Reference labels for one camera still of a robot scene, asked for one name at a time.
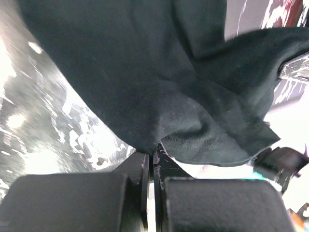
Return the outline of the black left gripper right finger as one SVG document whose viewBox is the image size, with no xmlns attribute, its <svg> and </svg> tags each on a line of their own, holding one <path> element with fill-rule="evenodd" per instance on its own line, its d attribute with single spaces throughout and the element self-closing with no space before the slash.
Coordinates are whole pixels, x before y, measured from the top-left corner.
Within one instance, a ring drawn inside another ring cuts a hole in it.
<svg viewBox="0 0 309 232">
<path fill-rule="evenodd" d="M 159 145 L 153 155 L 159 232 L 293 232 L 280 194 L 256 179 L 195 179 Z"/>
</svg>

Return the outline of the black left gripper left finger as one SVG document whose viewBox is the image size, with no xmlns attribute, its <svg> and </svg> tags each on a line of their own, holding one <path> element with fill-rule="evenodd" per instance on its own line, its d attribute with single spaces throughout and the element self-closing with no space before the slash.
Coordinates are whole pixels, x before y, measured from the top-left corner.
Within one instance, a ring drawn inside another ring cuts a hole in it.
<svg viewBox="0 0 309 232">
<path fill-rule="evenodd" d="M 3 232 L 142 232 L 149 156 L 133 153 L 111 172 L 26 175 L 0 205 Z"/>
</svg>

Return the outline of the black t-shirt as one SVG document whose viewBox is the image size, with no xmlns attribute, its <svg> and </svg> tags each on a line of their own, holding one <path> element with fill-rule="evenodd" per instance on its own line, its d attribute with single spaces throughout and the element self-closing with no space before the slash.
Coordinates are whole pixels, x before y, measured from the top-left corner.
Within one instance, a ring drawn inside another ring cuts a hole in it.
<svg viewBox="0 0 309 232">
<path fill-rule="evenodd" d="M 226 41 L 224 0 L 20 0 L 29 31 L 124 142 L 189 164 L 239 166 L 279 137 L 264 123 L 307 28 Z"/>
</svg>

